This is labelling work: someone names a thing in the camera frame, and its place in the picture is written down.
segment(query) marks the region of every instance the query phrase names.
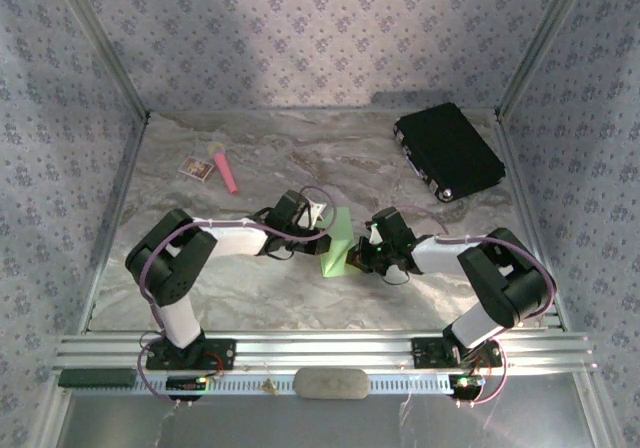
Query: small card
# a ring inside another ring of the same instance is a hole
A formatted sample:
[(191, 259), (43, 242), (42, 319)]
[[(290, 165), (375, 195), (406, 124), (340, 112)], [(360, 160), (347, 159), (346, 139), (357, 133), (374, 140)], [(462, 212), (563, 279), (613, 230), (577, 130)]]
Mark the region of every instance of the small card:
[(213, 171), (213, 168), (213, 164), (199, 160), (193, 156), (189, 156), (184, 160), (184, 163), (178, 169), (178, 172), (204, 182), (204, 180), (207, 179), (207, 176), (209, 176)]

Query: pink marker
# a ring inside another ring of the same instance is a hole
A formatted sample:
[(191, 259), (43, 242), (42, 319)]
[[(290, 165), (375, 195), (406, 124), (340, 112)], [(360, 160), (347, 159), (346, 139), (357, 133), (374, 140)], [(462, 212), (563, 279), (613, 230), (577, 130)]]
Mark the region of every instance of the pink marker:
[(213, 158), (218, 170), (220, 170), (222, 179), (227, 185), (227, 190), (229, 190), (229, 193), (232, 195), (235, 195), (238, 192), (238, 185), (236, 185), (236, 180), (233, 178), (233, 174), (231, 173), (231, 167), (227, 160), (224, 145), (222, 143), (213, 143), (209, 145), (207, 152), (209, 153), (209, 156)]

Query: marble surface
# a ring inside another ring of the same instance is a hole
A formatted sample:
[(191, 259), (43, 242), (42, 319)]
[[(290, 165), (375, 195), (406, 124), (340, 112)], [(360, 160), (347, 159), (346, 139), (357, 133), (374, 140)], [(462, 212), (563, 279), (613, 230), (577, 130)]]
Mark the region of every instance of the marble surface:
[[(287, 189), (313, 184), (348, 206), (356, 236), (364, 222), (392, 205), (430, 210), (451, 234), (483, 234), (498, 226), (521, 236), (509, 180), (450, 204), (439, 203), (393, 141), (400, 112), (267, 111), (152, 115), (142, 141), (120, 224), (95, 298), (90, 329), (154, 328), (149, 308), (124, 260), (169, 210), (234, 219), (272, 206)], [(488, 115), (468, 114), (499, 153)], [(240, 193), (231, 196), (219, 173), (201, 183), (177, 172), (189, 155), (207, 159), (211, 141), (227, 146)], [(424, 215), (407, 213), (416, 235), (439, 233)], [(375, 274), (323, 278), (316, 257), (287, 262), (230, 256), (210, 260), (191, 299), (208, 330), (442, 329), (475, 296), (463, 278), (413, 276), (389, 286)]]

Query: small box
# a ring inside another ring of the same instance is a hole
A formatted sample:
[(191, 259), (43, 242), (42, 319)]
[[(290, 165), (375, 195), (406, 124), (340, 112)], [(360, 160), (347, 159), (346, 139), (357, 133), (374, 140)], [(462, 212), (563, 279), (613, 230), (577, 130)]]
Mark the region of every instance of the small box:
[(182, 163), (182, 166), (178, 168), (178, 173), (182, 173), (184, 175), (190, 176), (191, 178), (195, 178), (196, 180), (200, 180), (204, 182), (207, 177), (213, 171), (213, 164), (199, 160), (193, 156), (187, 157)]
[(393, 133), (413, 170), (443, 203), (505, 176), (504, 164), (453, 103), (403, 116)]

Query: patterned wallpaper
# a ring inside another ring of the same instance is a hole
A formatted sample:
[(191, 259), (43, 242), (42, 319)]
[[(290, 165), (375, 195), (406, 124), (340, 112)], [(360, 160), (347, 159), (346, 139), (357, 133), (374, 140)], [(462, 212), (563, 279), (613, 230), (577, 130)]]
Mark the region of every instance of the patterned wallpaper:
[(91, 0), (152, 111), (496, 106), (549, 0)]
[(77, 329), (129, 115), (64, 0), (0, 0), (0, 446)]
[(640, 0), (577, 0), (515, 113), (572, 326), (640, 446)]

